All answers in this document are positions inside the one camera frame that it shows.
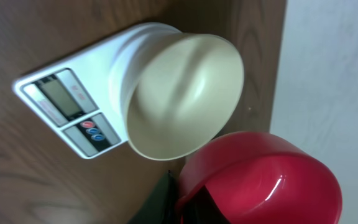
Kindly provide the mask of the red plastic measuring scoop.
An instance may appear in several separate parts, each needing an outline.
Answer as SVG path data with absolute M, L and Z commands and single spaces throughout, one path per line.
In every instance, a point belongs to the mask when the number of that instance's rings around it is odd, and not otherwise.
M 269 133 L 200 148 L 179 178 L 181 223 L 338 223 L 342 194 L 322 162 Z

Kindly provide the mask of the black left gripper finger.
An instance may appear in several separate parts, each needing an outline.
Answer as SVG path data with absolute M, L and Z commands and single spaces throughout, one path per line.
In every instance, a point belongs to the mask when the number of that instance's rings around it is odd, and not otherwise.
M 169 170 L 155 185 L 153 191 L 128 224 L 174 224 L 178 223 L 175 204 L 178 187 Z

